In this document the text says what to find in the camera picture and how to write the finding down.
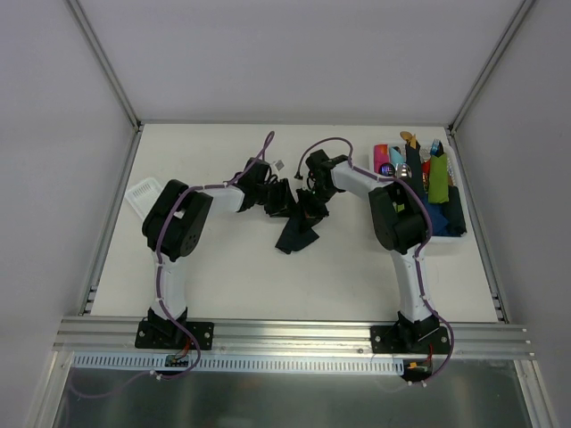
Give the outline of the dark navy paper napkin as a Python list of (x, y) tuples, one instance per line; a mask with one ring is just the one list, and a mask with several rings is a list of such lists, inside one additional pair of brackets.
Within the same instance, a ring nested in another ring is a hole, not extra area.
[(285, 223), (275, 248), (284, 254), (291, 254), (307, 248), (318, 239), (319, 235), (311, 228), (302, 232), (300, 219), (291, 217)]

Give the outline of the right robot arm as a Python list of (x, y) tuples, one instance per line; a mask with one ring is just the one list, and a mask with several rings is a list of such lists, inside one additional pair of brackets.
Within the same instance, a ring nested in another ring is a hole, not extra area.
[(391, 252), (400, 292), (395, 327), (381, 342), (409, 353), (427, 350), (440, 322), (427, 306), (430, 298), (422, 283), (420, 255), (431, 232), (422, 202), (403, 180), (356, 167), (346, 155), (330, 158), (317, 150), (306, 165), (312, 185), (298, 192), (299, 229), (309, 232), (326, 218), (327, 203), (338, 193), (352, 193), (368, 202), (375, 236)]

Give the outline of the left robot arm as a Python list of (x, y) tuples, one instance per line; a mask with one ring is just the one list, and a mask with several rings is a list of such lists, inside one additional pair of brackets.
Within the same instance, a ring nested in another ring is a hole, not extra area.
[(260, 205), (272, 217), (288, 216), (294, 197), (288, 180), (271, 172), (264, 160), (249, 159), (245, 170), (228, 182), (190, 187), (171, 179), (159, 194), (142, 226), (153, 252), (154, 301), (137, 332), (161, 346), (176, 348), (186, 334), (186, 270), (181, 260), (197, 247), (208, 218), (244, 212)]

